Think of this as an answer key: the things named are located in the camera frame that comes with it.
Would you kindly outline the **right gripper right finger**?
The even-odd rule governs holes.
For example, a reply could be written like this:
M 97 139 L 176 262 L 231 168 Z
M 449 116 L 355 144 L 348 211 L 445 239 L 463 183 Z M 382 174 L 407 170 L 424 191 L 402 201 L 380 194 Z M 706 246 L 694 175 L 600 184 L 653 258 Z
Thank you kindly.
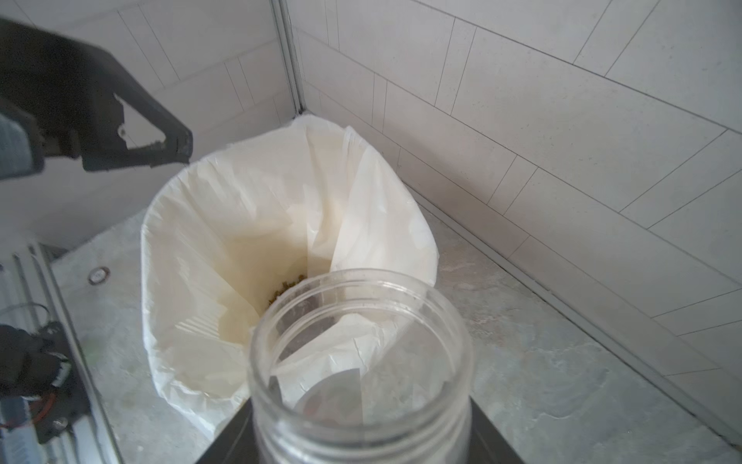
M 469 464 L 524 464 L 477 403 L 471 399 Z

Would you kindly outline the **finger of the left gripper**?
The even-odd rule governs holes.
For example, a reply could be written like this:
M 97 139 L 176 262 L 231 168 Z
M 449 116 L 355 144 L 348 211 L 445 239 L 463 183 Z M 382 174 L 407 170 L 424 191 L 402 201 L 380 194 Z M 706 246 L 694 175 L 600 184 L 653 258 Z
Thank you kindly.
M 44 147 L 37 120 L 1 98 L 1 179 L 33 176 L 44 170 Z
M 1 98 L 37 120 L 44 164 L 80 160 L 87 172 L 135 166 L 188 164 L 193 135 L 108 51 L 1 21 Z M 130 106 L 164 135 L 129 148 L 119 131 Z

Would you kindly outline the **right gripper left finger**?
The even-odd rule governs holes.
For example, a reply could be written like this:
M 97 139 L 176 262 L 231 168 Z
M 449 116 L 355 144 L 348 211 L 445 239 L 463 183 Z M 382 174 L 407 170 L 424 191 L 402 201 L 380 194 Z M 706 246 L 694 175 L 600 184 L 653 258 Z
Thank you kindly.
M 253 417 L 252 401 L 247 400 L 196 464 L 254 464 Z

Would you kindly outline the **white lidded glass jar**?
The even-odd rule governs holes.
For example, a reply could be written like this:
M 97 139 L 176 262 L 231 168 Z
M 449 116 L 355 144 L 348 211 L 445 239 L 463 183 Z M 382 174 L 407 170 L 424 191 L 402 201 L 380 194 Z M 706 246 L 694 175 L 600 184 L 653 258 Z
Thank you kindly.
M 285 291 L 249 348 L 263 463 L 464 463 L 473 342 L 427 283 L 390 271 L 317 276 Z

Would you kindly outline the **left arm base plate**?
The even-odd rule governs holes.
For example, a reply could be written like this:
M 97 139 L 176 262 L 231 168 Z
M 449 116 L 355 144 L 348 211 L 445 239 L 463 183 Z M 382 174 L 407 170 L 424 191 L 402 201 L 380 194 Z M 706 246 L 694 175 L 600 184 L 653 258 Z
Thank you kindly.
M 25 400 L 31 413 L 29 419 L 3 419 L 1 427 L 13 431 L 32 426 L 41 445 L 91 412 L 60 322 L 50 322 L 36 333 L 1 326 L 1 397 Z

